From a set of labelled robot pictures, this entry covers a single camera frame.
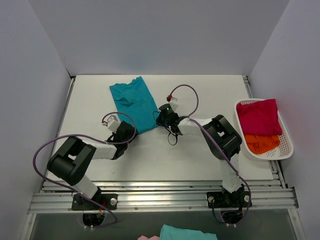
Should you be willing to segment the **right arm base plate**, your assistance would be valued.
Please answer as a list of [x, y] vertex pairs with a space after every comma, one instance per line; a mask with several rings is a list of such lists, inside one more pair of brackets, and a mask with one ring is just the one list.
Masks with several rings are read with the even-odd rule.
[[248, 191], [235, 191], [230, 193], [228, 191], [207, 192], [207, 204], [209, 208], [223, 209], [223, 208], [246, 208], [251, 207], [249, 202]]

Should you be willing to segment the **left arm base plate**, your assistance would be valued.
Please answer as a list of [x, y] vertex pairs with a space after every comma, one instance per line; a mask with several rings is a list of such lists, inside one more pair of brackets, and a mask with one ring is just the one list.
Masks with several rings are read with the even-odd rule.
[[[115, 193], [99, 193], [93, 198], [93, 201], [109, 210], [116, 210], [118, 204], [118, 195]], [[79, 194], [75, 194], [73, 196], [71, 209], [73, 211], [93, 211], [100, 210], [101, 207], [84, 199]]]

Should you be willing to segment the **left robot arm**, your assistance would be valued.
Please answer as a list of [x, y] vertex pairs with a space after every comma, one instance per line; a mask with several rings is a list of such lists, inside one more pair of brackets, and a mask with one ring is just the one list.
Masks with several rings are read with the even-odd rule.
[[91, 161], [120, 158], [137, 135], [136, 128], [122, 121], [104, 143], [69, 136], [48, 161], [47, 170], [84, 195], [83, 204], [95, 210], [101, 203], [101, 190], [86, 176]]

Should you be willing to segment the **teal t-shirt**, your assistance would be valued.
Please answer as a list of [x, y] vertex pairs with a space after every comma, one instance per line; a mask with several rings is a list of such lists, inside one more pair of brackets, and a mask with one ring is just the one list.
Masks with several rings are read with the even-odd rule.
[[144, 79], [139, 76], [130, 83], [116, 83], [109, 87], [118, 112], [134, 120], [139, 134], [157, 127], [154, 113], [158, 111]]

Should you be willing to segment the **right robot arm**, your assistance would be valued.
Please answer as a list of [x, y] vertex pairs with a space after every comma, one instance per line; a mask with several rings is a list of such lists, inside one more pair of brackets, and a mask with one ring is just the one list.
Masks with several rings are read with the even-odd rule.
[[166, 103], [159, 107], [156, 124], [164, 127], [175, 137], [192, 135], [204, 137], [211, 153], [219, 159], [222, 173], [223, 203], [234, 206], [240, 201], [237, 191], [242, 187], [239, 171], [239, 153], [242, 138], [230, 122], [221, 114], [214, 118], [193, 119], [188, 116], [179, 116]]

